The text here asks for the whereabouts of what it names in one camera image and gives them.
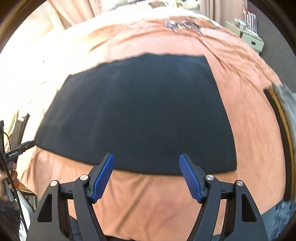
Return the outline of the person's left hand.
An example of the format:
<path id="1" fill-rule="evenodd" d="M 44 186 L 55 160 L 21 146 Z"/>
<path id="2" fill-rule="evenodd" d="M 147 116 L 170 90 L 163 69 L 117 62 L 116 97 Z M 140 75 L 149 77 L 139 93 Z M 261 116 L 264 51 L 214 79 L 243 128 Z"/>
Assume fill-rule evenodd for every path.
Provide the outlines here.
<path id="1" fill-rule="evenodd" d="M 16 171 L 16 164 L 15 162 L 11 162 L 11 169 L 9 170 L 11 179 L 13 184 L 15 185 L 16 190 L 19 190 L 19 180 L 18 180 L 18 173 Z M 8 184 L 8 189 L 13 190 L 13 186 L 11 184 L 11 181 L 8 178 L 7 172 L 5 170 L 1 170 L 0 173 L 0 179 L 1 179 L 1 202 L 9 203 L 10 198 L 8 196 L 8 192 L 6 189 L 5 183 Z"/>

